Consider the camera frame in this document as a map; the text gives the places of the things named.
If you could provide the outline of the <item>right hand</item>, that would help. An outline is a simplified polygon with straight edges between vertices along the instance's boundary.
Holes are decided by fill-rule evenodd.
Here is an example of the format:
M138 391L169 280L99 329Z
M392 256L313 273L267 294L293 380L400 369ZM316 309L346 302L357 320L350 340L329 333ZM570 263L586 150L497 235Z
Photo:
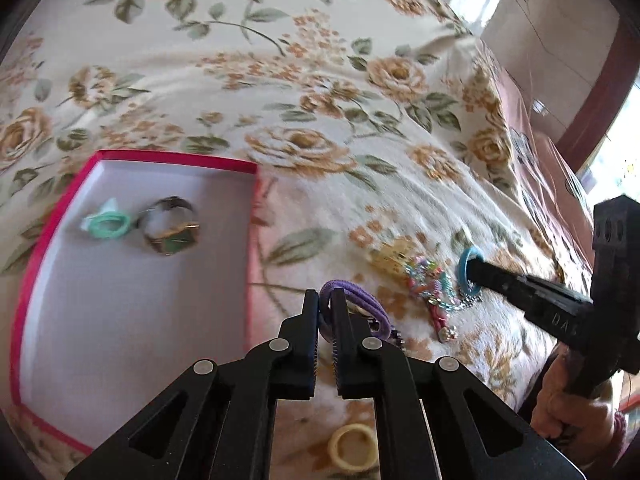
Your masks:
M575 465L587 467L616 455L624 440L624 420L617 415L622 383L607 380L594 396L569 393L570 352L562 344L542 376L530 426Z

